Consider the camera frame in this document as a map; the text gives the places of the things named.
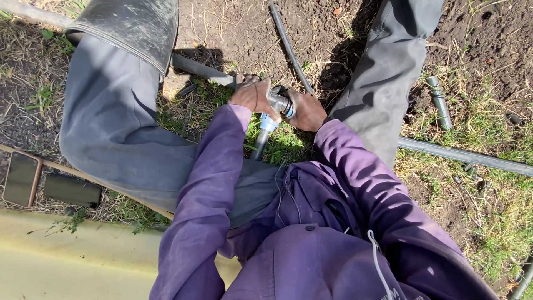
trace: sleeve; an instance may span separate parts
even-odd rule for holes
[[[450,236],[412,201],[406,186],[339,120],[314,139],[354,195],[399,282],[440,299],[497,298]]]
[[[224,105],[213,116],[180,191],[174,220],[161,240],[151,300],[214,300],[224,294],[214,259],[229,230],[227,215],[243,166],[251,115],[246,107]]]

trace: purple shirt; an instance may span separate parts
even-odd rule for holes
[[[314,139],[327,164],[290,165],[262,214],[229,230],[251,115],[237,105],[215,113],[161,240],[150,299],[497,299],[400,179],[338,120]],[[217,250],[243,265],[227,291]]]

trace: smartphone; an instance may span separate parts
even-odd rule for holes
[[[43,160],[18,151],[13,151],[5,180],[3,198],[23,207],[33,204],[35,190]]]
[[[56,174],[46,175],[44,195],[62,202],[96,209],[102,187],[87,181]]]

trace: brown phone case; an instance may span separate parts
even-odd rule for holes
[[[22,155],[25,155],[25,156],[28,156],[28,157],[31,157],[32,159],[36,160],[37,161],[37,170],[35,172],[35,177],[34,177],[34,182],[33,182],[33,185],[31,186],[31,194],[30,194],[30,199],[28,201],[28,206],[24,206],[24,207],[31,207],[31,205],[33,204],[33,200],[35,198],[35,191],[37,190],[37,184],[39,183],[39,175],[41,174],[41,168],[43,167],[43,160],[41,158],[38,158],[36,156],[33,156],[33,155],[30,155],[26,152],[22,152],[22,151],[13,151],[13,153],[19,153],[19,154],[22,154]],[[7,184],[7,178],[9,177],[9,169],[11,168],[11,162],[12,160],[10,159],[9,160],[9,167],[8,167],[8,171],[7,171],[7,174],[6,174],[6,177],[5,177],[5,184]]]

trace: gray trousers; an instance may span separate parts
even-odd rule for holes
[[[407,94],[420,76],[425,39],[437,26],[441,6],[441,0],[384,0],[350,84],[331,112],[390,167]],[[80,171],[174,211],[197,145],[157,126],[158,81],[152,66],[86,35],[70,62],[59,143]],[[244,161],[231,228],[261,213],[283,175],[278,166]]]

